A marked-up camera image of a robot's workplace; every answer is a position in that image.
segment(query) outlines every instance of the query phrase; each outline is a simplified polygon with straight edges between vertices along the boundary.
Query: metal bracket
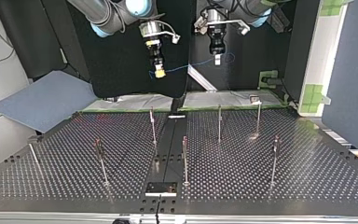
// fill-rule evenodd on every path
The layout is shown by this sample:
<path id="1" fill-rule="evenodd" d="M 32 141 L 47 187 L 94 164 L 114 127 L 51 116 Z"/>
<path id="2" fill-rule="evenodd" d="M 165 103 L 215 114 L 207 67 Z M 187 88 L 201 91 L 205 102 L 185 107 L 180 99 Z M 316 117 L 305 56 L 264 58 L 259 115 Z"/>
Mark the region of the metal bracket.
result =
<path id="1" fill-rule="evenodd" d="M 218 24 L 230 24 L 230 23 L 237 23 L 240 28 L 238 28 L 238 31 L 241 35 L 246 35 L 251 28 L 242 20 L 234 20 L 234 21 L 209 21 L 206 24 L 209 25 L 218 25 Z"/>
<path id="2" fill-rule="evenodd" d="M 175 182 L 148 183 L 146 197 L 176 197 L 178 184 Z"/>
<path id="3" fill-rule="evenodd" d="M 150 36 L 157 36 L 157 35 L 171 35 L 172 36 L 172 43 L 173 44 L 177 44 L 180 40 L 180 37 L 179 35 L 176 35 L 172 32 L 169 32 L 169 31 L 162 31 L 162 32 L 158 32 L 158 33 L 153 33 L 153 34 L 150 34 L 150 35 L 145 35 L 144 37 L 150 37 Z"/>
<path id="4" fill-rule="evenodd" d="M 331 105 L 331 99 L 327 96 L 322 96 L 322 104 L 324 105 Z"/>

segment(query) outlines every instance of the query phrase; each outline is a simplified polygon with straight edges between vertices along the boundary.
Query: metal table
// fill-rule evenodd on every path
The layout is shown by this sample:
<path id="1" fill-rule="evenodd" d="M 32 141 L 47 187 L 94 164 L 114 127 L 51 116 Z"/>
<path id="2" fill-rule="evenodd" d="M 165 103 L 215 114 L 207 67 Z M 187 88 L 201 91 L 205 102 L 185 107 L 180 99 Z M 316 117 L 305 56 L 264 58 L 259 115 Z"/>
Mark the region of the metal table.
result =
<path id="1" fill-rule="evenodd" d="M 358 221 L 358 160 L 316 125 L 291 109 L 266 109 L 255 135 L 256 110 L 222 117 L 219 143 L 217 111 L 185 119 L 156 113 L 155 148 L 148 113 L 77 114 L 34 144 L 40 164 L 28 147 L 0 164 L 0 217 Z M 271 184 L 276 135 L 282 149 Z M 109 187 L 96 138 L 106 149 Z M 175 182 L 176 197 L 146 197 L 151 182 Z"/>

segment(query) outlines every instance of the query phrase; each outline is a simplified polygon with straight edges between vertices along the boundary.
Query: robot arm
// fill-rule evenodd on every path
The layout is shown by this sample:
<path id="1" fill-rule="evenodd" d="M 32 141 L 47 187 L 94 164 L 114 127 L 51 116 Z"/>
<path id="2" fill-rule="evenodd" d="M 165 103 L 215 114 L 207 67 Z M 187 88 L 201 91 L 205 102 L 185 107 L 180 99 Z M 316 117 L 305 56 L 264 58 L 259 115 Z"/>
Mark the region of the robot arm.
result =
<path id="1" fill-rule="evenodd" d="M 195 23 L 196 33 L 211 38 L 210 53 L 214 64 L 220 65 L 221 55 L 226 53 L 224 38 L 227 24 L 234 23 L 240 35 L 250 31 L 249 25 L 261 26 L 275 5 L 290 0 L 206 0 L 208 6 L 201 11 Z"/>
<path id="2" fill-rule="evenodd" d="M 158 19 L 156 0 L 123 0 L 114 3 L 111 0 L 68 0 L 81 11 L 91 23 L 94 32 L 100 37 L 125 32 L 126 25 L 141 21 L 141 35 L 150 53 L 150 62 L 156 68 L 156 77 L 165 77 L 162 41 L 164 35 L 172 37 L 177 44 L 180 36 L 164 21 Z"/>

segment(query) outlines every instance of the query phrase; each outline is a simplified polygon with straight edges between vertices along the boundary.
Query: blue cable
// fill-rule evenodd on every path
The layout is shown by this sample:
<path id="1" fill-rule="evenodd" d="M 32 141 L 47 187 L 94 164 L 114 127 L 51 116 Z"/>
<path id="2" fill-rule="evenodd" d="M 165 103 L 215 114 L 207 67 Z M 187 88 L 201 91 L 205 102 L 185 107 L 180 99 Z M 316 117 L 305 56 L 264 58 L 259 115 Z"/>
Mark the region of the blue cable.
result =
<path id="1" fill-rule="evenodd" d="M 234 63 L 234 62 L 235 62 L 235 59 L 236 59 L 235 54 L 233 54 L 233 53 L 225 53 L 225 54 L 223 54 L 223 55 L 231 55 L 231 56 L 233 57 L 233 59 L 232 59 L 230 62 L 227 62 L 227 63 Z M 170 70 L 166 70 L 165 73 L 175 72 L 175 71 L 178 71 L 178 70 L 187 68 L 187 67 L 189 67 L 190 65 L 193 66 L 193 67 L 194 67 L 194 66 L 203 65 L 203 64 L 209 63 L 209 62 L 211 62 L 211 61 L 213 61 L 213 60 L 214 60 L 214 58 L 208 59 L 207 61 L 204 61 L 204 62 L 202 62 L 202 63 L 192 63 L 192 64 L 188 64 L 188 65 L 183 65 L 183 66 L 180 66 L 180 67 L 177 67 L 177 68 L 173 68 L 173 69 L 170 69 Z M 153 71 L 149 71 L 149 76 L 150 76 L 151 79 L 153 79 L 153 75 L 154 75 L 154 74 L 155 74 L 155 73 L 154 73 Z"/>

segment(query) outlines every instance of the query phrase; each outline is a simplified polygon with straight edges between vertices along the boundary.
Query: gray sheet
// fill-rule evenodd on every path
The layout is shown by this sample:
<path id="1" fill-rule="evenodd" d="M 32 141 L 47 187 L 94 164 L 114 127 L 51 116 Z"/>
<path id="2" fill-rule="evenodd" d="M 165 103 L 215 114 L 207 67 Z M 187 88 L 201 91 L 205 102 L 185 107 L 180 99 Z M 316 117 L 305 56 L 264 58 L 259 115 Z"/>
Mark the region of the gray sheet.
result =
<path id="1" fill-rule="evenodd" d="M 41 133 L 97 100 L 91 85 L 54 71 L 0 101 L 0 113 Z"/>
<path id="2" fill-rule="evenodd" d="M 323 123 L 358 147 L 358 1 L 348 4 Z"/>

